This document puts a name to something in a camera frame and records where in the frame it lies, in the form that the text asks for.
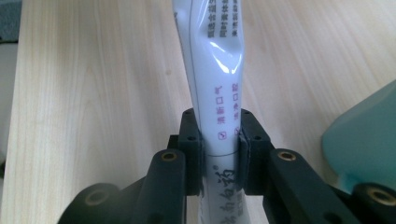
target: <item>tube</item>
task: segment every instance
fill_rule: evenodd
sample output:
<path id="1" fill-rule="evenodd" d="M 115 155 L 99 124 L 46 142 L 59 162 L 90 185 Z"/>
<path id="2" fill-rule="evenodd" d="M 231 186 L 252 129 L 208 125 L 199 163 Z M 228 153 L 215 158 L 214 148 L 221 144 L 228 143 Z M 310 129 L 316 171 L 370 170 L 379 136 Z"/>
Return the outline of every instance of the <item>tube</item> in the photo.
<path id="1" fill-rule="evenodd" d="M 240 0 L 173 0 L 192 105 L 205 144 L 200 223 L 249 223 L 237 190 L 244 37 Z"/>

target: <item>gray fabric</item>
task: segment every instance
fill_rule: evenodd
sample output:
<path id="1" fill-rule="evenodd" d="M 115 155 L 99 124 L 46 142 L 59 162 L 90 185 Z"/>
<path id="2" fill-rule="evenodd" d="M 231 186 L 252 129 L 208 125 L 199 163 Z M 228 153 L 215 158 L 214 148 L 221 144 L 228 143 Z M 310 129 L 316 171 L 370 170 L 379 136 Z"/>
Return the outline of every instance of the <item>gray fabric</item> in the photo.
<path id="1" fill-rule="evenodd" d="M 21 1 L 0 0 L 0 42 L 18 40 Z"/>

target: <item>turquoise container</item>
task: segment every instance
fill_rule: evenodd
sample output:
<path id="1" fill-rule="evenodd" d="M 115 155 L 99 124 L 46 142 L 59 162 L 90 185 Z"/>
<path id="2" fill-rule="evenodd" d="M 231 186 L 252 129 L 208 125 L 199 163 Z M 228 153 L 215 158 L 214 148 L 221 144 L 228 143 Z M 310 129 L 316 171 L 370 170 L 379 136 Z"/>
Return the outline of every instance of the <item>turquoise container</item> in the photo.
<path id="1" fill-rule="evenodd" d="M 322 148 L 338 188 L 375 182 L 396 189 L 396 80 L 336 119 Z"/>

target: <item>wood grain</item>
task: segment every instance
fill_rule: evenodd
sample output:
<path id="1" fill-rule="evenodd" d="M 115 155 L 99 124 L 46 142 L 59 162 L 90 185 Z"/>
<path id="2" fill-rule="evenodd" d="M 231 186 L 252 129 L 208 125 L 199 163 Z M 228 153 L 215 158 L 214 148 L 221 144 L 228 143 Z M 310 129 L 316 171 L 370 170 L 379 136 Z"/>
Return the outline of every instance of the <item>wood grain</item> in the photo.
<path id="1" fill-rule="evenodd" d="M 396 78 L 396 3 L 246 0 L 243 13 L 243 107 L 334 181 L 320 136 Z M 190 107 L 170 0 L 24 1 L 2 223 L 55 223 L 89 185 L 128 186 Z"/>

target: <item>wooden table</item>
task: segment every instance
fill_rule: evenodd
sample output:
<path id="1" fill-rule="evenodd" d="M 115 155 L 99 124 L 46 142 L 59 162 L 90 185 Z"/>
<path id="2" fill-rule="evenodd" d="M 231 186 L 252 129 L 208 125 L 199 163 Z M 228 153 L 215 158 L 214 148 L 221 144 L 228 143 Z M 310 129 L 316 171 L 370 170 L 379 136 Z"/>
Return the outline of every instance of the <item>wooden table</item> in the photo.
<path id="1" fill-rule="evenodd" d="M 333 182 L 320 136 L 396 78 L 396 2 L 244 0 L 243 13 L 243 107 Z M 189 107 L 171 0 L 24 1 L 2 223 L 55 223 L 89 185 L 128 186 Z M 265 222 L 261 198 L 247 202 Z"/>

